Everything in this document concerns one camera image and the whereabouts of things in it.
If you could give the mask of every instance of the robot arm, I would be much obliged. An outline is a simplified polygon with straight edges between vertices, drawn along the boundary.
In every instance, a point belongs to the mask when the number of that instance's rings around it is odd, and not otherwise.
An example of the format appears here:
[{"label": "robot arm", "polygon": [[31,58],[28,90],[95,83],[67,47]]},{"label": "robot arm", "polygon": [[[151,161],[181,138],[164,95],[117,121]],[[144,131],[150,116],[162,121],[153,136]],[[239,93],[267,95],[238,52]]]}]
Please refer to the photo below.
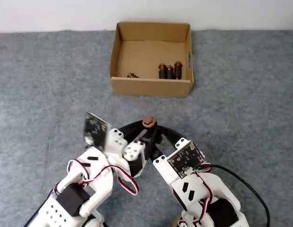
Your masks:
[{"label": "robot arm", "polygon": [[205,161],[196,145],[181,138],[175,147],[177,150],[168,157],[161,153],[153,165],[184,208],[178,225],[248,227],[240,212],[240,202],[222,180],[214,174],[194,170]]},{"label": "robot arm", "polygon": [[[122,187],[137,194],[138,186],[131,177],[130,165],[139,158],[144,159],[145,144],[138,140],[128,143],[123,132],[110,130],[108,123],[89,113],[85,141],[90,146],[77,159],[69,161],[68,174],[26,227],[102,227],[104,219],[96,209],[111,195],[114,175]],[[139,162],[142,171],[145,163]],[[132,183],[134,189],[123,180]],[[84,189],[87,185],[95,191],[92,196]]]}]

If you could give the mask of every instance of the black cable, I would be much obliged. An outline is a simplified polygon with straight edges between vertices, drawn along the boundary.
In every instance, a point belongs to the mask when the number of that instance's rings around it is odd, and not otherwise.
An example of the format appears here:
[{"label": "black cable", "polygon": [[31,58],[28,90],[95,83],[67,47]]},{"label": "black cable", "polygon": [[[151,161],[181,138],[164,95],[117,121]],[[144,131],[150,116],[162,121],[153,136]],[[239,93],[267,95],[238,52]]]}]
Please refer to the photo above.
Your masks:
[{"label": "black cable", "polygon": [[266,212],[266,217],[267,217],[266,227],[270,227],[270,213],[269,213],[269,209],[268,209],[267,205],[265,204],[265,202],[263,201],[263,199],[261,198],[261,196],[256,192],[255,189],[253,189],[253,187],[251,187],[245,180],[243,180],[241,177],[239,177],[233,171],[231,171],[228,168],[225,168],[224,166],[221,166],[221,165],[206,164],[204,166],[198,167],[198,169],[201,170],[201,169],[206,169],[206,168],[209,168],[209,167],[219,168],[219,169],[222,169],[222,170],[228,172],[229,174],[231,174],[234,177],[236,177],[239,181],[241,181],[246,187],[248,187],[248,189],[250,189],[252,191],[252,193],[254,193],[254,195],[257,197],[257,199],[262,203],[262,205],[263,205],[263,207],[265,209],[265,212]]},{"label": "black cable", "polygon": [[41,207],[44,205],[44,203],[47,201],[48,197],[45,199],[45,201],[39,206],[39,208],[35,211],[35,213],[31,216],[31,218],[25,223],[24,227],[28,227],[30,223],[33,221],[33,219],[36,217],[37,213],[41,209]]}]

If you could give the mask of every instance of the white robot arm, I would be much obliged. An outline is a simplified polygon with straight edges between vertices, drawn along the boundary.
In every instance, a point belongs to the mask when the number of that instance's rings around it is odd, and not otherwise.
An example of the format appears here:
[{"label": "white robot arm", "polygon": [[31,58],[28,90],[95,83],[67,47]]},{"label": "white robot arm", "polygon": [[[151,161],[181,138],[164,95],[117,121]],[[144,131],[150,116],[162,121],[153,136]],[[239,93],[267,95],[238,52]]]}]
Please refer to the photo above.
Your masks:
[{"label": "white robot arm", "polygon": [[[36,217],[26,226],[105,226],[104,218],[96,209],[111,195],[114,175],[128,192],[138,193],[129,163],[144,157],[146,146],[137,140],[128,144],[121,131],[109,128],[108,123],[87,114],[85,141],[91,146],[80,157],[69,161],[67,176],[54,187]],[[133,188],[123,181],[130,182]],[[84,189],[87,185],[95,191],[92,196]]]},{"label": "white robot arm", "polygon": [[[139,137],[143,130],[146,133]],[[176,147],[168,157],[156,147],[162,135]],[[218,176],[204,169],[210,165],[197,146],[178,132],[157,125],[152,116],[118,130],[87,113],[84,138],[89,144],[85,152],[69,161],[67,176],[24,227],[106,227],[96,209],[111,195],[114,176],[136,195],[138,186],[133,178],[142,173],[149,158],[184,209],[179,227],[249,226],[238,199]],[[87,185],[95,191],[92,196],[84,189]],[[268,208],[253,193],[266,209],[268,227]]]},{"label": "white robot arm", "polygon": [[190,159],[204,162],[204,155],[189,140],[181,138],[169,157],[160,155],[153,164],[184,208],[180,227],[248,227],[240,202],[222,180],[211,173],[199,173]]}]

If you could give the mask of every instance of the red wire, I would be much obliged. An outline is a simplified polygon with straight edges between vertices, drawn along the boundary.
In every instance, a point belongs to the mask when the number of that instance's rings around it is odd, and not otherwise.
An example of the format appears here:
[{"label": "red wire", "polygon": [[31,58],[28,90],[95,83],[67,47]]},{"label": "red wire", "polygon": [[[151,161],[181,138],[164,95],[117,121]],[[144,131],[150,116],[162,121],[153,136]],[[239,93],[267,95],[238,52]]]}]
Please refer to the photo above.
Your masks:
[{"label": "red wire", "polygon": [[[89,179],[90,178],[90,174],[89,174],[89,171],[87,170],[87,168],[79,161],[79,160],[77,160],[77,159],[71,159],[70,161],[76,161],[78,164],[80,164],[81,165],[81,167],[83,167],[83,169],[85,170],[85,172],[86,172],[86,176],[87,176],[87,178]],[[68,172],[70,171],[70,169],[71,169],[71,163],[70,163],[70,165],[68,166]]]},{"label": "red wire", "polygon": [[199,218],[198,220],[193,221],[194,226],[196,226],[196,224],[197,224],[198,222],[200,222],[200,220],[203,218],[203,216],[204,216],[204,214],[205,214],[205,212],[206,212],[206,210],[207,210],[207,205],[208,205],[209,203],[212,202],[212,199],[213,199],[213,197],[214,197],[214,194],[213,194],[212,189],[211,189],[211,188],[208,186],[208,184],[202,179],[202,177],[201,177],[197,172],[194,172],[194,174],[202,180],[203,185],[207,188],[207,190],[208,190],[208,192],[209,192],[209,198],[206,197],[205,200],[204,200],[204,202],[203,202],[202,212],[201,212],[200,218]]},{"label": "red wire", "polygon": [[136,181],[126,172],[126,171],[124,171],[124,169],[122,169],[121,167],[119,167],[119,166],[115,166],[115,165],[109,165],[109,166],[106,166],[106,167],[104,167],[94,178],[92,178],[92,179],[90,179],[89,181],[84,181],[85,183],[91,183],[92,181],[94,181],[97,177],[99,177],[100,176],[100,174],[105,170],[105,169],[107,169],[107,168],[111,168],[111,167],[113,167],[113,168],[117,168],[117,169],[119,169],[120,171],[122,171],[122,173],[123,174],[125,174],[129,179],[130,179],[130,181],[134,184],[134,186],[135,186],[135,188],[137,189],[137,191],[134,191],[134,190],[132,190],[131,188],[129,188],[121,179],[120,179],[120,177],[118,177],[118,181],[119,181],[119,183],[125,188],[125,189],[127,189],[127,190],[129,190],[131,193],[133,193],[133,194],[137,194],[138,192],[139,192],[139,187],[138,187],[138,185],[137,185],[137,183],[136,183]]}]

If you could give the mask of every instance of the wire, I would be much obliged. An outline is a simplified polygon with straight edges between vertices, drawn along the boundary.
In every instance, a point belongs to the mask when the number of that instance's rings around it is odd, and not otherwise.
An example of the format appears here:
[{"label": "wire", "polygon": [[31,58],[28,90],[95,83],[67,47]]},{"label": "wire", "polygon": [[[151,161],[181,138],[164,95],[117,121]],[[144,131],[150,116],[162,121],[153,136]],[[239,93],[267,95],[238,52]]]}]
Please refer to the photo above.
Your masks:
[{"label": "wire", "polygon": [[25,223],[24,227],[28,227],[30,225],[30,223],[33,221],[33,219],[36,217],[36,215],[38,214],[39,210],[42,208],[42,206],[44,205],[44,203],[47,201],[47,199],[53,194],[53,193],[57,193],[57,185],[59,184],[59,182],[54,186],[54,188],[52,188],[52,190],[50,191],[50,193],[48,194],[47,198],[42,202],[42,204],[39,206],[39,208],[37,208],[37,210],[35,211],[35,213],[31,216],[31,218]]},{"label": "wire", "polygon": [[70,172],[71,166],[73,164],[73,162],[77,163],[78,165],[80,165],[83,169],[84,169],[84,173],[85,173],[85,178],[89,179],[90,175],[89,175],[89,171],[87,170],[87,168],[77,159],[71,159],[68,164],[67,164],[67,173]]},{"label": "wire", "polygon": [[138,194],[138,192],[139,192],[139,187],[138,187],[138,185],[137,185],[137,183],[136,183],[136,181],[124,170],[124,169],[122,169],[121,167],[119,167],[119,166],[116,166],[116,165],[108,165],[108,166],[106,166],[106,167],[104,167],[104,168],[102,168],[102,170],[95,176],[95,177],[93,177],[93,178],[91,178],[91,179],[84,179],[83,180],[83,182],[84,183],[91,183],[91,182],[93,182],[94,180],[96,180],[99,176],[100,176],[100,174],[105,170],[105,169],[107,169],[107,168],[113,168],[113,169],[118,169],[118,170],[120,170],[121,171],[121,173],[125,176],[125,178],[126,179],[128,179],[128,181],[134,186],[134,188],[135,188],[135,190],[132,190],[131,188],[129,188],[122,180],[121,180],[121,178],[120,177],[118,177],[118,181],[119,181],[119,183],[121,184],[121,186],[126,190],[126,191],[128,191],[129,193],[131,193],[132,195],[137,195]]},{"label": "wire", "polygon": [[231,171],[228,168],[225,168],[224,166],[221,166],[221,165],[206,164],[206,165],[203,165],[203,166],[198,167],[197,170],[202,170],[202,169],[209,168],[209,167],[211,167],[211,168],[219,168],[219,169],[222,169],[222,170],[228,172],[229,174],[231,174],[234,177],[236,177],[239,181],[241,181],[246,187],[248,187],[248,189],[250,189],[252,191],[252,193],[254,193],[254,195],[257,197],[257,199],[263,205],[263,207],[265,209],[265,212],[266,212],[266,217],[267,217],[266,227],[270,227],[270,213],[269,213],[269,209],[268,209],[267,205],[265,204],[265,202],[263,201],[263,199],[261,198],[261,196],[256,192],[255,189],[253,189],[252,186],[250,186],[245,180],[243,180],[241,177],[239,177],[236,173],[234,173],[233,171]]},{"label": "wire", "polygon": [[178,221],[178,226],[180,226],[181,224],[186,224],[186,225],[188,225],[188,224],[186,223],[186,221],[183,220],[183,219],[180,219],[180,220]]},{"label": "wire", "polygon": [[208,204],[212,202],[213,197],[214,197],[214,193],[213,193],[212,189],[208,186],[208,184],[203,180],[203,178],[200,176],[199,173],[197,173],[197,172],[193,172],[193,173],[202,180],[204,186],[207,188],[207,190],[209,192],[209,197],[206,197],[203,201],[203,204],[201,204],[202,205],[202,212],[201,212],[199,219],[193,221],[193,225],[196,226],[196,224],[198,222],[200,222],[200,220],[203,218],[204,214],[206,213]]}]

